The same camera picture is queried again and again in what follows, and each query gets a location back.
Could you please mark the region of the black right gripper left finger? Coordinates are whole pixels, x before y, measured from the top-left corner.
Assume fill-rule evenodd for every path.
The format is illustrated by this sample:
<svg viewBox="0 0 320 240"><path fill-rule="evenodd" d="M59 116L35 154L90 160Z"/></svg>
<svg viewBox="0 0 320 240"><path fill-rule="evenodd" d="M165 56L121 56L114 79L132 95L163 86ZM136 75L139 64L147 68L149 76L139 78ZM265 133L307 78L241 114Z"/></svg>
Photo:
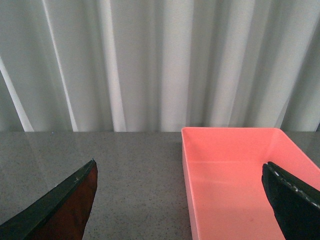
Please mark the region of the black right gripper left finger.
<svg viewBox="0 0 320 240"><path fill-rule="evenodd" d="M76 172L0 226L2 240L81 240L98 186L90 160Z"/></svg>

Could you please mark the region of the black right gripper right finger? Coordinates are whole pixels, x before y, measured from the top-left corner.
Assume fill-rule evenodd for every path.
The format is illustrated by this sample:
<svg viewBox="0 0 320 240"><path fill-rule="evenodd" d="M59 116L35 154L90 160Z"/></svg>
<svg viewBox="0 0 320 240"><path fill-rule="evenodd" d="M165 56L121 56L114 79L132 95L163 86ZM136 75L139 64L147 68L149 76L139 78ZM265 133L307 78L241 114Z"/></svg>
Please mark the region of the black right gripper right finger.
<svg viewBox="0 0 320 240"><path fill-rule="evenodd" d="M286 240L320 238L320 191L277 164L262 166L263 189Z"/></svg>

